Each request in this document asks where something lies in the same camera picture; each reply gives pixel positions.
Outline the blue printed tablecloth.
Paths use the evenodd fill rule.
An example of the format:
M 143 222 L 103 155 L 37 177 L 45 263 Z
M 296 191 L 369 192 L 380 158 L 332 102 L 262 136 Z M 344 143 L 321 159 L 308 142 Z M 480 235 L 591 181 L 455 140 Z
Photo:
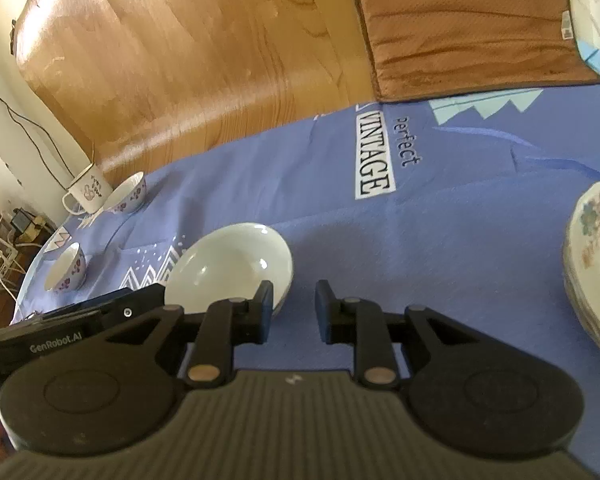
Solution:
M 426 102 L 368 103 L 268 130 L 148 174 L 134 214 L 67 222 L 87 258 L 75 292 L 35 258 L 16 318 L 165 281 L 196 240 L 240 222 L 283 235 L 294 281 L 268 343 L 242 367 L 341 368 L 325 346 L 317 281 L 387 310 L 423 304 L 557 364 L 585 397 L 571 452 L 600 473 L 600 349 L 562 286 L 562 240 L 600 180 L 600 86 L 509 96 L 496 113 L 440 117 Z

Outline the brown seat cushion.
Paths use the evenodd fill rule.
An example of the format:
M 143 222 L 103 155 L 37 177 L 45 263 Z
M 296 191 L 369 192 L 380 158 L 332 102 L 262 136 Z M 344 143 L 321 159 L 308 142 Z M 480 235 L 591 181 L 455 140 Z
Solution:
M 600 82 L 562 24 L 570 0 L 356 0 L 384 102 Z

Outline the white enamel mug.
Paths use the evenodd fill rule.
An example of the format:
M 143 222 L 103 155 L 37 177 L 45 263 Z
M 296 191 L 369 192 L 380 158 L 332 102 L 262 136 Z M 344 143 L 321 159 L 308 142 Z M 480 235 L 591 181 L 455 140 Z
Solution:
M 62 206 L 68 214 L 96 214 L 112 193 L 111 184 L 95 164 L 88 165 L 69 184 L 62 196 Z

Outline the large floral plate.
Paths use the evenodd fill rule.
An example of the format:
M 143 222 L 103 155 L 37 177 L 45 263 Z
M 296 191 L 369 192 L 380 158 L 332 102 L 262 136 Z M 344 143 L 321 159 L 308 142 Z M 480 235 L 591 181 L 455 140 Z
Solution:
M 600 181 L 574 206 L 562 244 L 562 274 L 574 313 L 600 348 Z

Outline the small black charger box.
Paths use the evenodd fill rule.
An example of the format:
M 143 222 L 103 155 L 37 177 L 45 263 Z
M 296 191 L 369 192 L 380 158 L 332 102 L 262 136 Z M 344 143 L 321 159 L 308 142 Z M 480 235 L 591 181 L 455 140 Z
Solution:
M 27 211 L 21 208 L 16 208 L 12 211 L 12 220 L 10 220 L 10 225 L 18 232 L 19 235 L 26 232 L 32 223 L 33 221 Z

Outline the wooden board panel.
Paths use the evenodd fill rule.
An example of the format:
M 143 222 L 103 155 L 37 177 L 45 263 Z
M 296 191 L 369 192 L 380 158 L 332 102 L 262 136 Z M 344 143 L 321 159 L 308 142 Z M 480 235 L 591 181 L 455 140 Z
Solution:
M 28 0 L 14 55 L 111 182 L 374 94 L 354 0 Z

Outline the red-flower bowl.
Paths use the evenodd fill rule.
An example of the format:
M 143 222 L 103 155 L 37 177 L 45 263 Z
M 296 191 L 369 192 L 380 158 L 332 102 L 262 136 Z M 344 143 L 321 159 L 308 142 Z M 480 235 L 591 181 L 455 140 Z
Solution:
M 186 249 L 166 280 L 164 302 L 201 313 L 218 300 L 251 298 L 263 281 L 269 281 L 273 311 L 278 312 L 293 279 L 291 251 L 279 232 L 260 223 L 236 223 Z
M 143 205 L 147 193 L 145 173 L 136 172 L 121 182 L 106 200 L 104 211 L 130 214 Z
M 79 243 L 72 243 L 65 249 L 46 275 L 46 292 L 70 292 L 77 289 L 86 274 L 86 260 Z

